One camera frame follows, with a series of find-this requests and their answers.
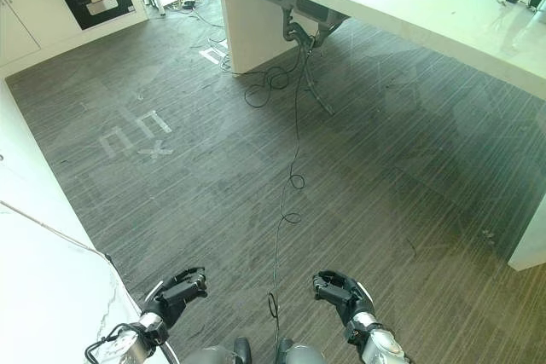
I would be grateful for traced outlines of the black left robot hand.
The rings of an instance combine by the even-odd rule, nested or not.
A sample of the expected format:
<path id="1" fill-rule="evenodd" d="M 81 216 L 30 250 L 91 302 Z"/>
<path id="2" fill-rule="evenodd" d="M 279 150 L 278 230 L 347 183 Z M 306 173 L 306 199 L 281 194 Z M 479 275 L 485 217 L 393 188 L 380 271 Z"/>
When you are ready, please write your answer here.
<path id="1" fill-rule="evenodd" d="M 142 313 L 159 316 L 167 328 L 172 328 L 187 305 L 208 296 L 204 267 L 193 267 L 162 280 L 148 294 Z"/>

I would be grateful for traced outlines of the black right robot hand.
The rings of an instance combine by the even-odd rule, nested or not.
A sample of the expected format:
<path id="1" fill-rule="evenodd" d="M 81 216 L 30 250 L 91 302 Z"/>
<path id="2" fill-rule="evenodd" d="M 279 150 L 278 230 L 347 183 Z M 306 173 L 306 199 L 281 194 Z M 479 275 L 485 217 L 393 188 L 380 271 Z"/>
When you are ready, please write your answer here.
<path id="1" fill-rule="evenodd" d="M 333 270 L 322 270 L 313 275 L 312 286 L 316 300 L 331 303 L 343 326 L 359 313 L 375 315 L 372 297 L 357 280 Z"/>

